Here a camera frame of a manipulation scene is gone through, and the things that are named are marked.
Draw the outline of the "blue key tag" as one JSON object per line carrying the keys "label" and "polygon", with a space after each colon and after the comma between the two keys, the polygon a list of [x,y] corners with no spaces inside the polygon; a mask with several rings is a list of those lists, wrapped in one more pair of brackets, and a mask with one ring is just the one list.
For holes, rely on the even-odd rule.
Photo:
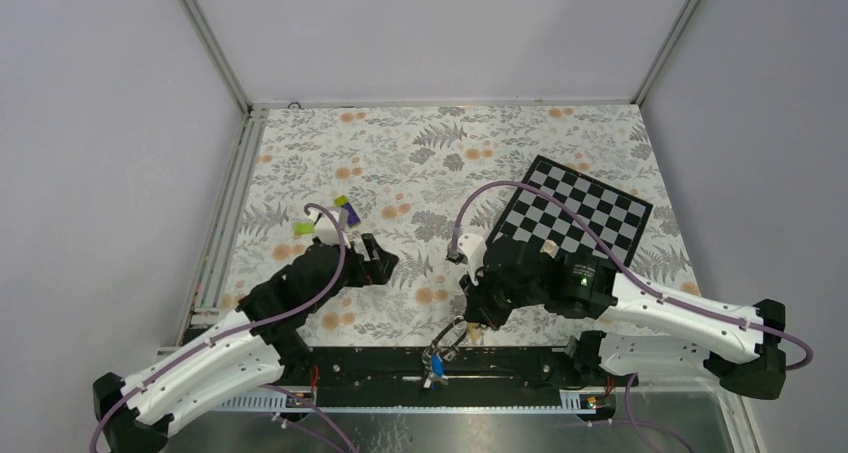
{"label": "blue key tag", "polygon": [[427,375],[427,378],[424,382],[425,389],[434,389],[437,384],[446,385],[446,379],[443,376],[438,375],[434,371],[430,371]]}

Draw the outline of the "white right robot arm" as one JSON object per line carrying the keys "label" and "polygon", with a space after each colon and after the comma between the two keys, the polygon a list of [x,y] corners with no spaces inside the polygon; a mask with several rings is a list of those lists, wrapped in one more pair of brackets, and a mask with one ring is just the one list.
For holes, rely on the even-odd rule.
{"label": "white right robot arm", "polygon": [[492,330],[520,308],[540,306],[568,319],[622,321],[652,335],[614,337],[584,332],[574,341],[575,375],[597,385],[632,373],[713,376],[738,395],[775,400],[783,389],[786,354],[779,335],[785,306],[722,303],[649,281],[591,253],[567,253],[502,236],[487,243],[463,234],[448,258],[463,264],[464,317]]}

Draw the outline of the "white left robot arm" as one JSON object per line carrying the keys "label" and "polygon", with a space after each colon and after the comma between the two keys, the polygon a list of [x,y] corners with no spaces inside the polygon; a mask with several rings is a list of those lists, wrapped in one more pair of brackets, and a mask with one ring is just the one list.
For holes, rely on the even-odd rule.
{"label": "white left robot arm", "polygon": [[98,378],[95,439],[113,452],[159,452],[181,427],[234,396],[279,379],[301,382],[313,360],[298,328],[344,288],[387,284],[398,263],[370,233],[343,244],[314,240],[173,354],[133,375]]}

